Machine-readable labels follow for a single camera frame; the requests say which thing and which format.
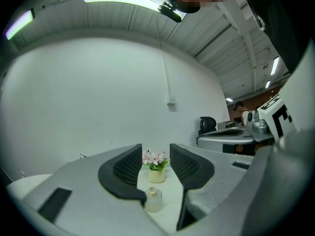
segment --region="corrugated metal ceiling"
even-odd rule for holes
[[[248,18],[256,67],[251,67],[242,36],[216,5],[188,14],[177,24],[143,7],[116,2],[87,4],[83,0],[26,0],[17,15],[25,8],[33,7],[36,19],[12,38],[14,46],[7,40],[1,41],[0,61],[6,63],[17,50],[60,31],[87,27],[115,28],[157,37],[157,23],[161,40],[182,49],[212,69],[225,96],[237,99],[264,87],[266,81],[271,79],[272,60],[278,54],[269,38],[257,28],[246,7],[246,0],[236,1],[243,8],[245,18]],[[279,80],[287,72],[282,62],[279,66],[273,81]]]

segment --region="white wall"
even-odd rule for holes
[[[3,169],[17,180],[20,171],[53,173],[79,153],[136,143],[156,151],[169,151],[170,143],[194,146],[200,116],[228,120],[214,73],[166,43],[163,48],[172,53],[165,53],[177,100],[172,108],[161,51],[151,38],[72,31],[26,50],[12,63],[0,99]]]

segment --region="white shirt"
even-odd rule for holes
[[[247,116],[248,116],[248,114],[249,114],[249,111],[244,111],[244,112],[242,113],[242,118],[243,118],[244,126],[245,126],[246,123],[247,123]]]

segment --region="ceiling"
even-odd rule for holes
[[[243,100],[265,91],[268,80],[272,88],[284,83],[289,75],[280,60],[276,74],[270,76],[278,53],[258,29],[246,0],[233,0],[230,5],[201,8],[188,14],[181,23],[175,23],[152,10],[125,3],[26,0],[11,22],[30,8],[34,8],[35,19],[10,41],[2,34],[0,69],[24,47],[56,32],[97,27],[136,31],[157,38],[157,22],[161,40],[212,69],[226,98]]]

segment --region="brown wall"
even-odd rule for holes
[[[279,90],[282,88],[281,86],[278,86],[276,88],[270,89],[269,91],[263,92],[262,94],[259,94],[253,98],[242,100],[244,103],[244,106],[248,110],[256,110],[257,107],[260,107],[264,103],[266,103],[268,100],[270,100],[270,97],[274,97],[277,93],[279,93]],[[241,117],[241,114],[237,111],[233,111],[234,104],[227,106],[228,113],[230,115],[230,120],[234,121],[234,118]]]

